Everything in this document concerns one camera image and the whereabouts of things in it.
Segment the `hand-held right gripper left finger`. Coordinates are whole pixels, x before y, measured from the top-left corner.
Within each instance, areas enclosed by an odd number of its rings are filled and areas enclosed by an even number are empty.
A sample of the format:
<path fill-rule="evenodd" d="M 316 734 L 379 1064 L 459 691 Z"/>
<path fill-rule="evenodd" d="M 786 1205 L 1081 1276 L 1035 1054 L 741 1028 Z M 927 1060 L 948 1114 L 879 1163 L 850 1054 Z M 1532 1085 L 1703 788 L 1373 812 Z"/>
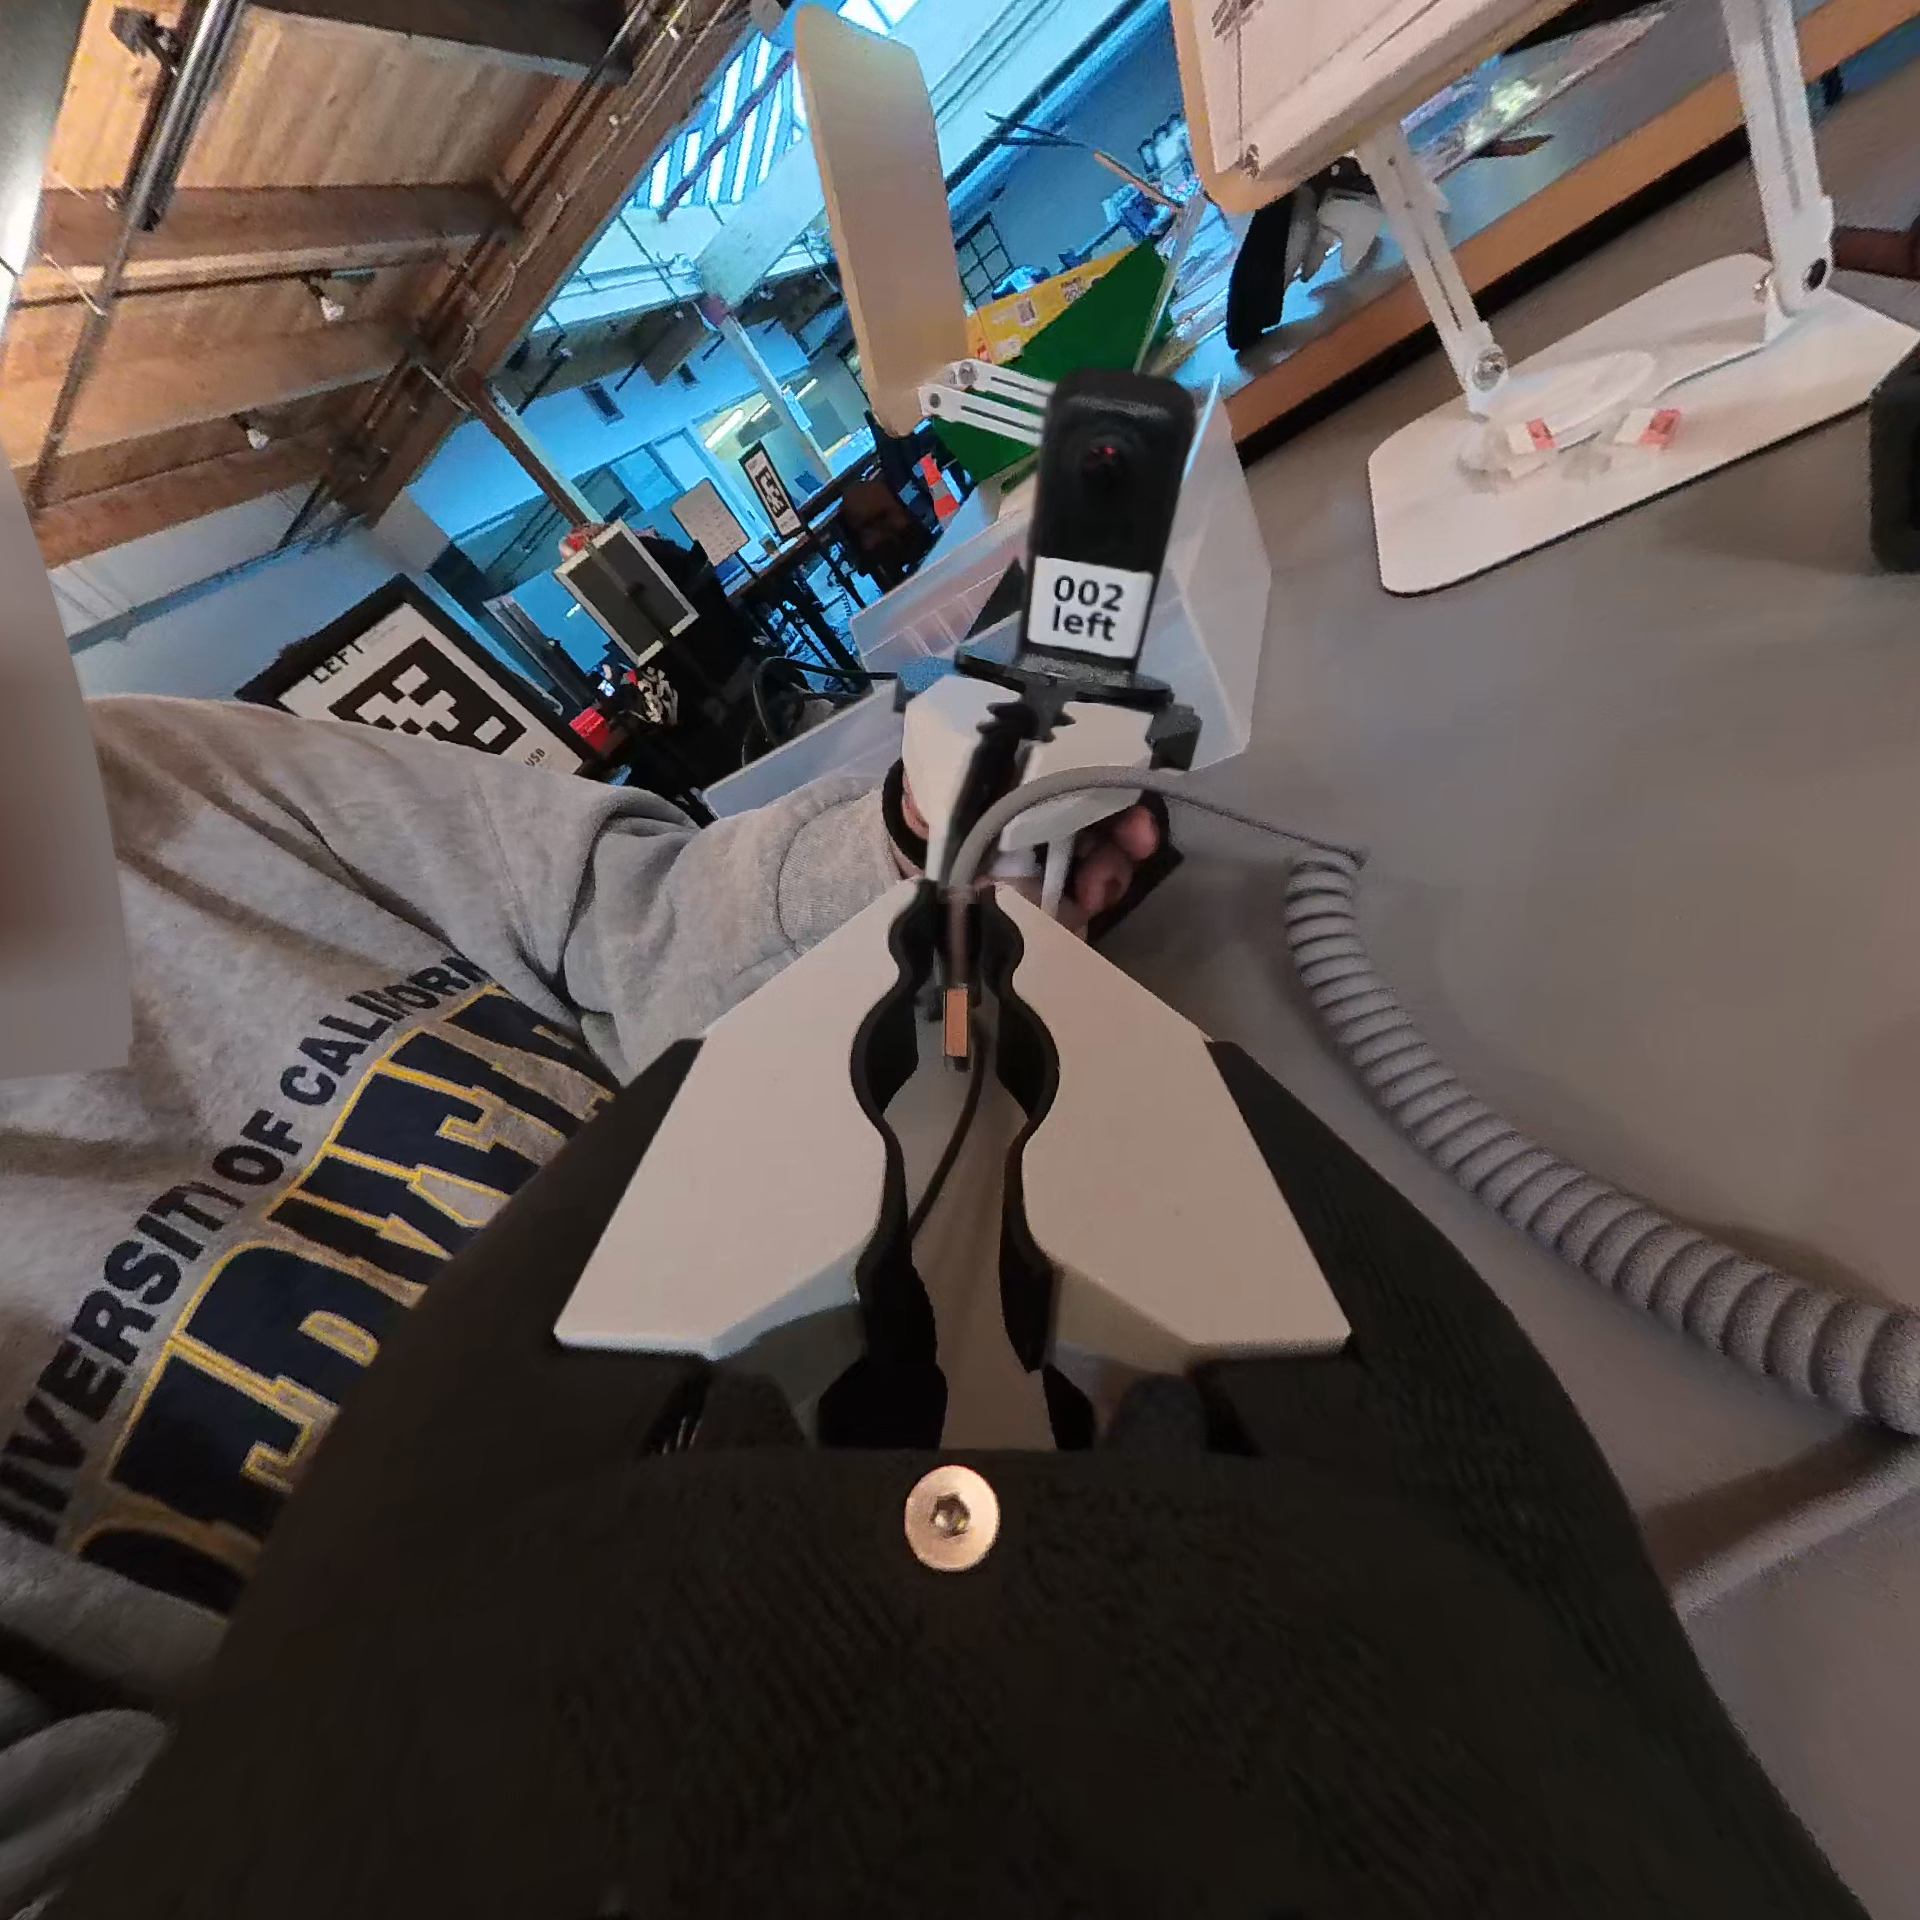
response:
<path fill-rule="evenodd" d="M 773 1380 L 831 1446 L 936 1448 L 947 1378 L 890 1106 L 940 899 L 904 879 L 719 1018 L 556 1324 Z"/>

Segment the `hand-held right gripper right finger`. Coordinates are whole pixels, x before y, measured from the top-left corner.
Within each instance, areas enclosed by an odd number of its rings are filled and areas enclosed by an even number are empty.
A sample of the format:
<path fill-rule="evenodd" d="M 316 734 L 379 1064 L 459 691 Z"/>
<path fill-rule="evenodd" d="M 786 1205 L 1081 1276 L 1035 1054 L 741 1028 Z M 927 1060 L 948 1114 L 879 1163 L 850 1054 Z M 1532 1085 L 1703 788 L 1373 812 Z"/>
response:
<path fill-rule="evenodd" d="M 1349 1314 L 1209 1035 L 1007 887 L 977 958 L 1020 1110 L 1000 1310 L 1052 1445 L 1089 1448 L 1152 1376 L 1345 1354 Z"/>

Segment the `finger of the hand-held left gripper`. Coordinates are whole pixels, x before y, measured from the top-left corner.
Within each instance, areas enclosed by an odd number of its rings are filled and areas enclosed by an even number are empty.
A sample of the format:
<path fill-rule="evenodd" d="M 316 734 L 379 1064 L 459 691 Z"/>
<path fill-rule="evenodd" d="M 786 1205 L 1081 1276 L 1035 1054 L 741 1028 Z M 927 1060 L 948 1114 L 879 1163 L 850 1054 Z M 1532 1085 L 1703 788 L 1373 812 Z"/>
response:
<path fill-rule="evenodd" d="M 900 875 L 947 878 L 977 820 L 1025 780 L 1035 731 L 1009 688 L 929 688 L 905 703 Z"/>
<path fill-rule="evenodd" d="M 1143 708 L 1115 703 L 1071 703 L 1064 720 L 1025 747 L 1016 787 L 1033 787 L 1047 776 L 1098 767 L 1139 772 L 1149 765 L 1145 741 L 1149 716 Z M 1044 800 L 1009 822 L 1001 845 L 1053 845 L 1072 840 L 1115 813 L 1139 804 L 1143 790 L 1131 787 L 1100 787 Z"/>

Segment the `person's left forearm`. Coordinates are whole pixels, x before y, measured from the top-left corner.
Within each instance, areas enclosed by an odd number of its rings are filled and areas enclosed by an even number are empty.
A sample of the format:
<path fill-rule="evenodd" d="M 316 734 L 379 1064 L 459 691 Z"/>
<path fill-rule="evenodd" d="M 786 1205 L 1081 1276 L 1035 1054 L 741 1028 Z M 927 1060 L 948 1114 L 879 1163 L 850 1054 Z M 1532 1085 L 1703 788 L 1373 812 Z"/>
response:
<path fill-rule="evenodd" d="M 907 872 L 881 787 L 807 784 L 697 827 L 657 798 L 497 775 L 449 826 L 455 946 L 528 990 L 628 1083 Z"/>

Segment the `person's left hand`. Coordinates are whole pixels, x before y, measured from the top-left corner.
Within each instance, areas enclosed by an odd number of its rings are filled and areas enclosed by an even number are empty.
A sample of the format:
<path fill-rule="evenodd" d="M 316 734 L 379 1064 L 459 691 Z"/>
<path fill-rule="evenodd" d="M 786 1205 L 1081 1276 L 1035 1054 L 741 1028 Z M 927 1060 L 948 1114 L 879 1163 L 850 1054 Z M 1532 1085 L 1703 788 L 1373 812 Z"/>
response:
<path fill-rule="evenodd" d="M 1162 854 L 1163 822 L 1145 803 L 1096 822 L 1075 839 L 1064 899 L 1053 916 L 1076 933 L 1115 912 L 1140 869 Z"/>

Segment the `clear plastic bin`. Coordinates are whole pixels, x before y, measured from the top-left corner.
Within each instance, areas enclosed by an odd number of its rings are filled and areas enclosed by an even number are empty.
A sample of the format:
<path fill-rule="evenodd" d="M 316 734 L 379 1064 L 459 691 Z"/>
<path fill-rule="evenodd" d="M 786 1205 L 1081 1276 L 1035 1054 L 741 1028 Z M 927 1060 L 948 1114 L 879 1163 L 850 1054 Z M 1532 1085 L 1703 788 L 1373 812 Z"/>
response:
<path fill-rule="evenodd" d="M 709 812 L 729 818 L 821 776 L 879 782 L 904 743 L 891 678 L 917 661 L 948 659 L 988 630 L 986 606 L 1025 558 L 1028 511 L 1031 486 L 1009 500 L 991 496 L 988 508 L 963 508 L 905 584 L 853 612 L 855 653 L 884 676 L 881 691 L 709 784 Z M 1249 746 L 1271 579 L 1233 427 L 1218 392 L 1207 390 L 1140 659 L 1140 669 L 1169 684 L 1203 724 L 1194 771 Z"/>

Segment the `green box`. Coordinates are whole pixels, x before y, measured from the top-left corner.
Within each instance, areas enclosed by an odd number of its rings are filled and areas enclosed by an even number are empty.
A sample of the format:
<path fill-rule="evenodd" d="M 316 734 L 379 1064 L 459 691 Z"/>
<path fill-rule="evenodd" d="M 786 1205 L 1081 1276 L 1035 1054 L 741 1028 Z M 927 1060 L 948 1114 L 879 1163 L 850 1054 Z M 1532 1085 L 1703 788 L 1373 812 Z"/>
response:
<path fill-rule="evenodd" d="M 1169 260 L 1145 239 L 1096 256 L 1071 272 L 1091 287 L 1009 366 L 971 358 L 977 384 L 960 387 L 960 414 L 936 420 L 952 456 L 977 483 L 1026 461 L 1041 444 L 1041 423 L 1067 375 L 1135 372 L 1169 332 Z"/>

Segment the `yellow box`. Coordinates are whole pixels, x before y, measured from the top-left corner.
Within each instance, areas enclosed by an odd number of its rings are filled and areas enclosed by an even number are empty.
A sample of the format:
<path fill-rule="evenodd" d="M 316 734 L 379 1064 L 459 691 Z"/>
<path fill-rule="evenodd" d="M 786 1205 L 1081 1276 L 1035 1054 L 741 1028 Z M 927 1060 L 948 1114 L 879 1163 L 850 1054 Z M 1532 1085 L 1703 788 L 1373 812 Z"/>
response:
<path fill-rule="evenodd" d="M 986 301 L 967 316 L 967 356 L 997 366 L 1017 362 L 1089 287 L 1087 275 L 1071 272 Z"/>

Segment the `small white framed monitor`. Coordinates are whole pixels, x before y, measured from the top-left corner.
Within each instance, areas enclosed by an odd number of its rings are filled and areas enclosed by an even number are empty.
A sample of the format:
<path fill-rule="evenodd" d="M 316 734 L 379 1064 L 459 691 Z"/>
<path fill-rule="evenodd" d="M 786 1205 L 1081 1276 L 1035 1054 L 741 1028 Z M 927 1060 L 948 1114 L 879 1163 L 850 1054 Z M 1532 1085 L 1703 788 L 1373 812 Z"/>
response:
<path fill-rule="evenodd" d="M 647 542 L 620 519 L 567 533 L 556 580 L 634 668 L 659 661 L 700 616 Z"/>

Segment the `black framed tag board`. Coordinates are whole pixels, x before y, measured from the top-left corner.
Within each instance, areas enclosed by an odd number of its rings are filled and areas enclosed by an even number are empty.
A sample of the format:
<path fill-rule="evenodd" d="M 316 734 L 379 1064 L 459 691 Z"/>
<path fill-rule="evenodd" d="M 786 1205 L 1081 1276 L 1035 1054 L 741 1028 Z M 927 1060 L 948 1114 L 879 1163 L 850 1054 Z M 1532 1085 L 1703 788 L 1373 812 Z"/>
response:
<path fill-rule="evenodd" d="M 594 767 L 592 747 L 539 701 L 538 688 L 407 579 L 387 580 L 288 644 L 235 699 L 548 772 Z"/>

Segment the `dark object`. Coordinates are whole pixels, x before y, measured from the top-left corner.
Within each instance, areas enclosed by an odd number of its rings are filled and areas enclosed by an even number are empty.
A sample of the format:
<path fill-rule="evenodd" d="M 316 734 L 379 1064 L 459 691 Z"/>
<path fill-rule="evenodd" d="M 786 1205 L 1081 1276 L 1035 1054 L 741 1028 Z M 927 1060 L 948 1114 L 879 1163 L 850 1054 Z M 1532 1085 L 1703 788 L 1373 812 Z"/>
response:
<path fill-rule="evenodd" d="M 1893 574 L 1919 576 L 1919 349 L 1866 404 L 1868 542 Z"/>

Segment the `metal ceiling pipe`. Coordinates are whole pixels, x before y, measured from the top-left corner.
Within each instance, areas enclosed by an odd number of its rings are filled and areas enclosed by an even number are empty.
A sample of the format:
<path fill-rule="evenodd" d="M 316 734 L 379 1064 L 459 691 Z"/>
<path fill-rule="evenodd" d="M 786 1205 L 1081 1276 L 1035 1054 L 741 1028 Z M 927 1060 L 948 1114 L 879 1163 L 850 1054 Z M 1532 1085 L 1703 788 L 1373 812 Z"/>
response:
<path fill-rule="evenodd" d="M 180 170 L 247 11 L 249 2 L 187 5 L 183 24 L 173 32 L 173 52 L 161 61 L 157 106 L 152 107 L 135 144 L 129 181 L 116 192 L 119 227 L 91 293 L 82 296 L 88 319 L 67 356 L 55 395 L 43 408 L 28 484 L 29 511 L 39 511 L 48 496 L 67 430 L 109 342 L 135 244 L 161 227 L 173 199 Z"/>

